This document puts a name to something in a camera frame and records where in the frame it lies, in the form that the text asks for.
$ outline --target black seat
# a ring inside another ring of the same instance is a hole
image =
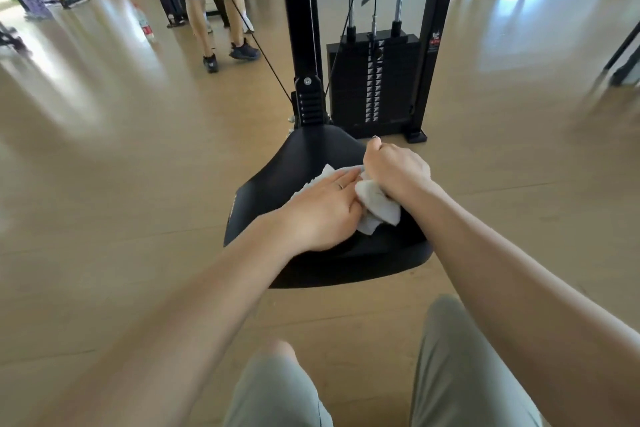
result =
[[[284,142],[260,172],[236,192],[225,245],[257,216],[286,203],[315,178],[325,164],[335,169],[362,164],[365,147],[333,125],[302,126]],[[431,255],[420,228],[402,211],[397,227],[380,225],[372,236],[356,232],[325,252],[298,255],[271,284],[273,288],[319,287],[384,277],[424,263]]]

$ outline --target white cloth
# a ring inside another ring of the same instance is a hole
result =
[[[355,168],[360,170],[360,177],[362,177],[362,181],[356,183],[356,194],[358,195],[358,200],[365,209],[365,212],[362,214],[362,218],[360,218],[360,222],[358,223],[357,230],[365,235],[372,235],[381,223],[388,223],[393,226],[400,223],[400,204],[387,197],[387,195],[380,189],[380,186],[378,186],[378,184],[376,184],[376,182],[367,175],[364,171],[363,165],[342,167],[338,170],[350,171]],[[303,189],[313,186],[319,180],[330,176],[334,172],[335,170],[331,165],[326,164],[318,177],[306,183],[302,189],[295,192],[293,196],[296,196],[296,194],[301,192]]]

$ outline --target leg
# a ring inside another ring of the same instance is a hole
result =
[[[412,427],[541,427],[531,398],[460,301],[429,308],[416,367]]]
[[[213,50],[209,42],[207,20],[204,16],[205,0],[184,0],[184,2],[187,6],[187,16],[189,17],[189,24],[191,24],[193,34],[200,43],[204,56],[211,57]]]
[[[236,385],[223,427],[333,427],[290,344],[259,351]]]
[[[225,0],[225,9],[227,10],[227,17],[229,18],[229,26],[231,30],[231,42],[233,42],[236,46],[242,46],[244,44],[244,36],[242,30],[242,17],[238,14],[238,9],[242,11],[244,7],[243,4],[240,5],[239,0]]]

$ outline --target light gray shorts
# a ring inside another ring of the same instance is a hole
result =
[[[415,372],[411,427],[541,427],[540,413],[464,306],[437,299]],[[255,355],[224,427],[333,427],[316,387],[293,359]]]

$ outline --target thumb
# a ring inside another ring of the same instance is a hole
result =
[[[382,145],[382,140],[380,140],[380,137],[373,137],[367,143],[367,152],[380,150],[381,145]]]

